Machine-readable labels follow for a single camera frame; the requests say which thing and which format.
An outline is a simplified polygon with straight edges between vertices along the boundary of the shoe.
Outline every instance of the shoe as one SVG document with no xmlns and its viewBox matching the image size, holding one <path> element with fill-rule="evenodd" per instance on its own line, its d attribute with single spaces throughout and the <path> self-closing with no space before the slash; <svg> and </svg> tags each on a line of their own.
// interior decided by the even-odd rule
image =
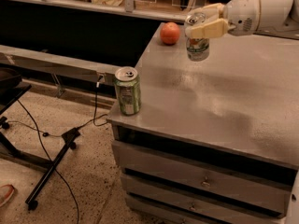
<svg viewBox="0 0 299 224">
<path fill-rule="evenodd" d="M 0 207 L 8 202 L 14 191 L 15 189 L 10 184 L 0 187 Z"/>
</svg>

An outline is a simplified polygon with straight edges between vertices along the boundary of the green soda can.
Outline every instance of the green soda can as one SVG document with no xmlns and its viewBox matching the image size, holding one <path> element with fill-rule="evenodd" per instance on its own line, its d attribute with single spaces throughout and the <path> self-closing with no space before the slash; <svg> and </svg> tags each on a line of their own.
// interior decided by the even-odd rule
<svg viewBox="0 0 299 224">
<path fill-rule="evenodd" d="M 139 74 L 133 67 L 124 66 L 115 72 L 114 88 L 122 114 L 136 114 L 141 106 Z"/>
</svg>

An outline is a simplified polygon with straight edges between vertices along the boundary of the drawer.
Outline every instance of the drawer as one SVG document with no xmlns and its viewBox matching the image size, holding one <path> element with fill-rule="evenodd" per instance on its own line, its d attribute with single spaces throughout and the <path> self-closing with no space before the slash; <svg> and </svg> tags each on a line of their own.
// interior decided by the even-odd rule
<svg viewBox="0 0 299 224">
<path fill-rule="evenodd" d="M 282 222 L 260 213 L 245 210 L 227 203 L 217 202 L 207 197 L 188 193 L 181 189 L 168 187 L 161 183 L 145 180 L 131 175 L 121 175 L 123 189 L 150 200 L 166 203 L 205 217 L 212 217 L 232 224 L 275 224 Z"/>
<path fill-rule="evenodd" d="M 250 203 L 282 216 L 286 213 L 291 193 L 286 185 L 119 141 L 114 141 L 112 148 L 121 168 Z"/>
<path fill-rule="evenodd" d="M 172 221 L 179 224 L 229 224 L 228 222 L 219 222 L 206 217 L 197 217 L 189 213 L 151 202 L 140 197 L 127 195 L 125 198 L 127 205 L 133 210 L 151 214 L 153 216 Z"/>
</svg>

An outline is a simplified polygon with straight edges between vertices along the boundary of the metal stand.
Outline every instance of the metal stand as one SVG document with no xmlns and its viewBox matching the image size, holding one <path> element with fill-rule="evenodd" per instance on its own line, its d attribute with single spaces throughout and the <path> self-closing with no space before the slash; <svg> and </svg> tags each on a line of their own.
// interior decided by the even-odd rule
<svg viewBox="0 0 299 224">
<path fill-rule="evenodd" d="M 26 93 L 31 88 L 30 85 L 22 83 L 16 89 L 12 89 L 9 91 L 7 95 L 2 95 L 0 101 L 0 115 L 7 110 L 14 102 L 16 102 L 24 93 Z M 8 129 L 9 125 L 7 123 L 7 118 L 0 118 L 0 126 L 3 129 Z M 40 158 L 38 156 L 25 153 L 16 149 L 0 132 L 0 158 L 6 159 L 8 161 L 13 161 L 18 164 L 25 165 L 30 168 L 37 169 L 39 171 L 43 171 L 44 174 L 37 183 L 34 190 L 31 192 L 29 197 L 26 200 L 28 204 L 28 210 L 35 210 L 38 202 L 36 201 L 36 197 L 38 193 L 43 189 L 47 181 L 49 180 L 51 174 L 56 169 L 59 162 L 64 157 L 66 151 L 71 148 L 75 149 L 76 144 L 74 140 L 78 137 L 80 133 L 76 129 L 72 129 L 62 135 L 62 138 L 65 141 L 65 144 L 61 151 L 58 153 L 54 161 L 50 161 L 44 158 Z"/>
</svg>

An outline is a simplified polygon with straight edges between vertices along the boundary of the can lid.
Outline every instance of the can lid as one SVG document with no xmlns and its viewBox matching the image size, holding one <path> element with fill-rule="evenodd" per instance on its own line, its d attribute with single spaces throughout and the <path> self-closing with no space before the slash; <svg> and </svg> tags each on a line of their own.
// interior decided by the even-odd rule
<svg viewBox="0 0 299 224">
<path fill-rule="evenodd" d="M 136 69 L 130 66 L 124 66 L 115 72 L 115 78 L 120 81 L 131 81 L 138 76 Z"/>
</svg>

